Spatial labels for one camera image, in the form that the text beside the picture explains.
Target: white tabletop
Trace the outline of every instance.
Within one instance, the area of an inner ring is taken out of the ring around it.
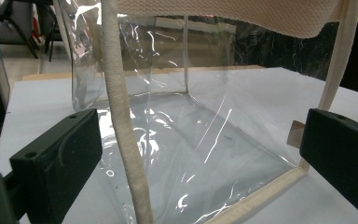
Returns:
[[[8,159],[64,117],[74,113],[72,80],[21,81],[12,91],[0,139],[0,172],[10,171]],[[331,111],[358,121],[358,93],[339,89]],[[91,202],[98,194],[95,179],[83,188],[64,223],[112,223],[107,203]],[[26,217],[21,223],[29,222]],[[358,211],[310,169],[283,195],[246,223],[358,223]]]

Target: clear plastic sheet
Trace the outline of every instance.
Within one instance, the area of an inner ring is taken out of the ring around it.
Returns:
[[[135,223],[106,101],[100,3],[68,0],[61,8],[74,108],[99,109],[104,194],[120,223]],[[287,134],[319,103],[336,23],[299,39],[215,16],[118,19],[155,223],[204,223],[296,167]]]

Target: white table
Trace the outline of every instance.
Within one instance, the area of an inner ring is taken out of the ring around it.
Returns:
[[[71,79],[21,81],[15,84],[0,139],[0,172],[8,159],[64,117],[74,113]],[[358,121],[358,93],[339,89],[331,111]],[[114,223],[109,203],[99,201],[100,186],[91,178],[64,223]],[[24,217],[21,223],[28,223]],[[310,173],[246,223],[358,223],[358,211],[316,171]]]

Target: beige mesh fabric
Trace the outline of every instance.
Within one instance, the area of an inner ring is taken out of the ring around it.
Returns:
[[[283,35],[314,37],[339,21],[343,0],[117,0],[120,13],[139,16],[214,15],[248,21]]]
[[[131,126],[130,104],[122,67],[117,13],[129,15],[215,15],[248,21],[295,37],[313,37],[328,21],[341,21],[320,107],[328,107],[349,58],[356,27],[358,0],[102,0],[104,74],[112,122],[128,178],[137,223],[153,223],[145,169]],[[283,175],[267,188],[232,206],[211,223],[235,222],[267,198],[302,176],[303,166]]]

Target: transparent plastic bag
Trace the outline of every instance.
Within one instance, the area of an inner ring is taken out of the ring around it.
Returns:
[[[74,108],[99,109],[100,181],[118,221],[133,223],[103,78],[109,62],[102,57],[100,3],[61,1],[61,8]],[[118,20],[155,223],[204,223],[296,167],[287,135],[292,121],[305,122],[320,101],[336,22],[301,39],[215,16],[118,14]]]

